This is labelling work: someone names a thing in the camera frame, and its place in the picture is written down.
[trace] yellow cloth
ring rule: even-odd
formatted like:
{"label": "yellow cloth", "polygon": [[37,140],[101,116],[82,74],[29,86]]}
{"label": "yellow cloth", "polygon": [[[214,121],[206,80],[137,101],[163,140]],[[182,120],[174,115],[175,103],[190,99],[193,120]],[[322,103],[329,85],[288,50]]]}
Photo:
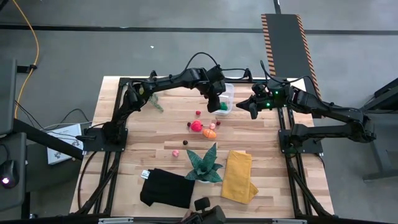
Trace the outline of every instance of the yellow cloth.
{"label": "yellow cloth", "polygon": [[235,202],[248,204],[258,193],[250,181],[251,155],[230,151],[226,161],[221,196]]}

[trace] artificial plant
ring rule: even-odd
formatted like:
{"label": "artificial plant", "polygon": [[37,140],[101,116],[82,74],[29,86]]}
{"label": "artificial plant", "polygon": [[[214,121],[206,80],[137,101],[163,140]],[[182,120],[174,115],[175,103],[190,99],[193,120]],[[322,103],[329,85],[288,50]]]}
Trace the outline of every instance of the artificial plant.
{"label": "artificial plant", "polygon": [[215,163],[217,159],[216,143],[206,152],[202,159],[191,150],[187,150],[193,170],[185,176],[188,180],[202,180],[212,183],[222,182],[223,179],[217,174],[217,170],[223,165]]}

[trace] computer mouse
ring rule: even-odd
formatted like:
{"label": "computer mouse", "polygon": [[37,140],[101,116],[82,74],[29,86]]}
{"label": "computer mouse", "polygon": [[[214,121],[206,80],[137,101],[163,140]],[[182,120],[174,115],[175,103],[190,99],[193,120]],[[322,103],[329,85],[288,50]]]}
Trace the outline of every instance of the computer mouse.
{"label": "computer mouse", "polygon": [[7,160],[0,165],[0,179],[5,189],[11,189],[18,184],[19,175],[15,160]]}

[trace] concrete floor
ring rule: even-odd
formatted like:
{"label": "concrete floor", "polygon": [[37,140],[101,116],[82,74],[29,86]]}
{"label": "concrete floor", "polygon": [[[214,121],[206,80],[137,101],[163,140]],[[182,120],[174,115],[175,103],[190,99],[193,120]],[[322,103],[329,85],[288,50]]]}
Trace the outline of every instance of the concrete floor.
{"label": "concrete floor", "polygon": [[[274,13],[272,0],[20,0],[35,25],[261,28],[261,13]],[[306,29],[397,30],[395,0],[280,0],[282,13],[300,14]],[[10,2],[0,23],[23,24]],[[262,34],[176,32],[38,31],[39,69],[26,86],[22,105],[42,125],[59,122],[81,108],[93,117],[104,75],[178,73],[198,51],[212,54],[223,67],[250,67],[261,76],[266,59]],[[35,45],[30,31],[0,30],[0,56],[32,63]],[[375,90],[397,77],[398,36],[309,35],[307,37],[322,98],[341,106],[361,106]],[[209,67],[206,57],[193,66]],[[18,75],[20,86],[25,75]],[[26,117],[20,113],[22,120]],[[385,119],[396,119],[386,115]],[[83,121],[78,114],[69,121]],[[337,124],[317,119],[316,125]],[[335,213],[345,218],[398,222],[398,179],[365,184],[376,171],[367,144],[325,139],[326,176]],[[40,216],[67,214],[76,179],[32,196]],[[18,208],[0,220],[18,218]]]}

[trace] white tag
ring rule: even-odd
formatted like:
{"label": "white tag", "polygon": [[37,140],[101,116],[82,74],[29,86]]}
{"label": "white tag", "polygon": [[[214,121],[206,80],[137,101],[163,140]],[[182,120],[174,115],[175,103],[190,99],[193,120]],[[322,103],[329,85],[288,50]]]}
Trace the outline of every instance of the white tag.
{"label": "white tag", "polygon": [[144,179],[148,179],[150,172],[148,170],[143,170],[141,177]]}

